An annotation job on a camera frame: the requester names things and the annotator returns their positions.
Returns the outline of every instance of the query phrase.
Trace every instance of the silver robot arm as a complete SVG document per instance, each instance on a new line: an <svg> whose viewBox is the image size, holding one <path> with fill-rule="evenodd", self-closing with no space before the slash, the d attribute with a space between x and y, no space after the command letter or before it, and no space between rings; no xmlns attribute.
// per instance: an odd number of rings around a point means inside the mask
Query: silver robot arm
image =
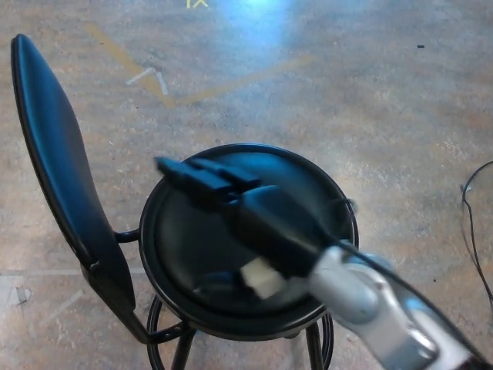
<svg viewBox="0 0 493 370"><path fill-rule="evenodd" d="M424 302L346 255L338 246L326 249L307 278L309 292L361 338L384 368L455 370L470 361L472 353Z"/></svg>

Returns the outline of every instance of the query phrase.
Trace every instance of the round seat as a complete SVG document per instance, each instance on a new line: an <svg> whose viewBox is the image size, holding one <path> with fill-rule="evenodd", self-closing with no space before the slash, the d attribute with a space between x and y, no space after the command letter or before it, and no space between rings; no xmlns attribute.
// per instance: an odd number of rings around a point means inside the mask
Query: round seat
<svg viewBox="0 0 493 370"><path fill-rule="evenodd" d="M263 184L280 186L331 233L357 243L346 197L324 171L302 156L272 146L233 144L193 156L197 157L239 167ZM221 338L259 341L292 335L325 311L296 278L264 301L248 290L200 288L211 278L235 276L257 256L229 234L218 214L192 207L166 178L149 196L140 230L143 265L156 293L194 328Z"/></svg>

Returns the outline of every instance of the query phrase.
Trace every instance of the metal chair leg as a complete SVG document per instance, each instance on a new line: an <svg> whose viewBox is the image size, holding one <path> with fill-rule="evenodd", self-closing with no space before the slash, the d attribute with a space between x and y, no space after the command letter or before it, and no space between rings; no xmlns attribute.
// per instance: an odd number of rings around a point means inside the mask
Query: metal chair leg
<svg viewBox="0 0 493 370"><path fill-rule="evenodd" d="M192 348L193 337L196 332L197 330L195 329L189 329L179 337L171 370L185 370L186 360Z"/></svg>
<svg viewBox="0 0 493 370"><path fill-rule="evenodd" d="M311 370L324 370L324 359L322 358L322 345L320 343L320 332L315 322L307 329L308 355L310 356Z"/></svg>

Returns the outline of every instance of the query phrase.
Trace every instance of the concrete floor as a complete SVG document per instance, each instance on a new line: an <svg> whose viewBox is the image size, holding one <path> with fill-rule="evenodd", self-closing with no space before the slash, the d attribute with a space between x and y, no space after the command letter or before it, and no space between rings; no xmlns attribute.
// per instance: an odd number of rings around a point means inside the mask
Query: concrete floor
<svg viewBox="0 0 493 370"><path fill-rule="evenodd" d="M490 1L194 2L0 5L0 368L149 368L145 347L80 276L39 189L10 76L19 32L72 100L115 229L137 226L159 179L156 155L182 159L235 142L285 147L357 201L361 249L390 258L493 361L493 321L461 237L459 189L493 159ZM493 284L492 171L470 199ZM152 291L137 245L123 248L143 318ZM305 369L302 344L198 335L188 368ZM168 364L173 347L162 346ZM380 367L337 328L331 368Z"/></svg>

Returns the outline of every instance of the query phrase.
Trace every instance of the floor marking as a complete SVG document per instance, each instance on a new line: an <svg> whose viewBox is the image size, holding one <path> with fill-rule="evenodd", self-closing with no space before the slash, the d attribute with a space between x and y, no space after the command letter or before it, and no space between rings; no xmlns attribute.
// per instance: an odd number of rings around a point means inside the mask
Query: floor marking
<svg viewBox="0 0 493 370"><path fill-rule="evenodd" d="M63 302L61 305L59 305L53 312L51 315L49 315L47 318L43 318L40 322L39 322L39 326L43 326L45 325L46 323L50 322L51 320L53 320L54 318L56 318L58 315L60 315L64 310L66 310L67 308L69 308L71 305L73 305L74 303L77 302L77 300L79 300L82 296L84 295L84 293L82 291L77 291L73 296L71 296L69 299L67 299L65 302Z"/></svg>
<svg viewBox="0 0 493 370"><path fill-rule="evenodd" d="M204 0L197 0L195 4L193 4L192 8L196 8L199 4L202 4L206 8L209 8L209 5ZM192 0L186 0L186 7L190 9L192 5Z"/></svg>
<svg viewBox="0 0 493 370"><path fill-rule="evenodd" d="M154 72L154 69L148 68L145 71L142 71L141 73L139 73L137 76L133 77L132 79L129 79L127 82L125 82L125 84L130 85L130 84L134 83L135 81L137 81L138 79L141 79L145 75L148 75L151 72Z"/></svg>
<svg viewBox="0 0 493 370"><path fill-rule="evenodd" d="M168 88L166 87L166 82L164 82L163 74L161 72L156 72L156 77L159 82L159 86L161 86L161 91L163 92L163 94L169 95Z"/></svg>
<svg viewBox="0 0 493 370"><path fill-rule="evenodd" d="M189 104L198 103L202 100L210 99L224 93L229 93L241 87L248 86L254 82L259 82L261 80L268 79L277 73L286 72L290 69L295 69L300 66L308 65L312 63L312 61L314 61L314 57L311 55L306 55L299 59L285 62L277 66L264 69L259 72L251 73L247 76L237 79L236 81L227 82L224 85L214 86L211 87L210 89L205 89L201 92L198 92L197 94L193 94L191 96L185 96L181 99L177 99L176 104L185 106Z"/></svg>
<svg viewBox="0 0 493 370"><path fill-rule="evenodd" d="M91 35L96 41L98 41L103 48L117 61L119 62L131 76L137 76L143 72L143 68L136 64L132 58L121 49L110 37L108 37L97 25L89 23L86 25L86 32ZM147 91L152 93L156 98L161 100L166 108L173 108L175 106L174 99L169 95L164 95L161 90L161 86L156 79L150 74L145 75L139 79L139 84L143 86Z"/></svg>
<svg viewBox="0 0 493 370"><path fill-rule="evenodd" d="M123 49L121 49L113 40L111 40L103 31L101 31L101 29L96 24L87 24L86 31L95 40L97 40L106 49L106 51L117 62L119 62L127 70L128 73L131 74L131 76L134 76L126 82L127 85L132 82L138 82L138 84L147 89L147 91L152 93L157 99L161 100L166 108L174 108L177 105L186 106L189 104L198 103L205 99L211 99L225 93L230 93L236 89L248 86L252 83L269 79L271 76L277 73L282 73L301 66L306 66L314 61L313 56L306 55L301 58L281 63L277 66L273 66L259 72L251 73L235 81L227 82L223 85L214 86L209 89L204 89L203 91L192 94L190 96L184 96L182 98L175 99L171 95L169 95L166 82L161 72L156 72L152 70L152 72L156 74L156 78L154 78L149 69L144 70L141 66L137 65L129 57L129 55Z"/></svg>

